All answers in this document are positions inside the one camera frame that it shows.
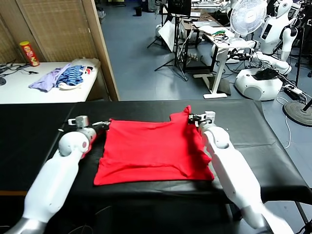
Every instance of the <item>purple cloth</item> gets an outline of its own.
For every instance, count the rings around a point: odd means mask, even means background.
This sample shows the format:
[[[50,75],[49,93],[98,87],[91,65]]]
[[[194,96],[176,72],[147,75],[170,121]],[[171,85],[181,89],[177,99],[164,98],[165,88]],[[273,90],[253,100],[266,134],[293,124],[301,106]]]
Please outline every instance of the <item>purple cloth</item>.
[[[56,68],[52,72],[41,77],[41,79],[37,80],[36,82],[32,83],[28,87],[31,89],[39,89],[43,92],[49,92],[53,87],[56,86],[57,80],[59,79],[60,75],[66,71],[67,68],[71,66],[71,63],[68,63],[63,68]]]

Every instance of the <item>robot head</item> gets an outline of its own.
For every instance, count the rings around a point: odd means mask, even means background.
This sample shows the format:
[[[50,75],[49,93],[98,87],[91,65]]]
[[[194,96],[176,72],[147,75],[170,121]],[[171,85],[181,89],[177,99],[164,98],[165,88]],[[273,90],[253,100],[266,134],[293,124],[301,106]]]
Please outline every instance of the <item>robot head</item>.
[[[277,8],[277,18],[286,14],[288,16],[288,13],[292,7],[293,0],[282,0],[279,3],[279,6]]]

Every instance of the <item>wooden partition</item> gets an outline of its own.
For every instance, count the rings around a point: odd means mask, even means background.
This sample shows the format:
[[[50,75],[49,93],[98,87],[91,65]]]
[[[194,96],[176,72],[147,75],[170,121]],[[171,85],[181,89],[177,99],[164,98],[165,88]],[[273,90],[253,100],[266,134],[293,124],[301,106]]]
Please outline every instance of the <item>wooden partition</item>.
[[[0,62],[25,61],[30,41],[39,61],[97,58],[111,100],[119,100],[93,0],[0,0]]]

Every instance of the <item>fan grille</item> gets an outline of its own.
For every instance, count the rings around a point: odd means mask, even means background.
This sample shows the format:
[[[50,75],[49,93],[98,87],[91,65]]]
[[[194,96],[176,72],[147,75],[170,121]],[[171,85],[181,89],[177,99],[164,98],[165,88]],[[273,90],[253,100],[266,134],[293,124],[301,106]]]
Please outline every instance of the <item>fan grille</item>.
[[[231,27],[238,34],[246,35],[257,30],[267,15],[263,0],[240,0],[231,13]]]

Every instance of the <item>round base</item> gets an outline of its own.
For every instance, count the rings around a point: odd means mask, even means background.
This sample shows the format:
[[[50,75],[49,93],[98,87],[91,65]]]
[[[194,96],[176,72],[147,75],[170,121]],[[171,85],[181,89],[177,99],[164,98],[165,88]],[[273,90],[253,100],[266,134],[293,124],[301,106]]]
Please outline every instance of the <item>round base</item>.
[[[297,101],[289,101],[283,106],[283,112],[292,121],[302,126],[312,127],[312,108],[309,107],[306,112],[303,112],[305,106]]]
[[[5,85],[6,80],[4,78],[0,78],[0,86]]]

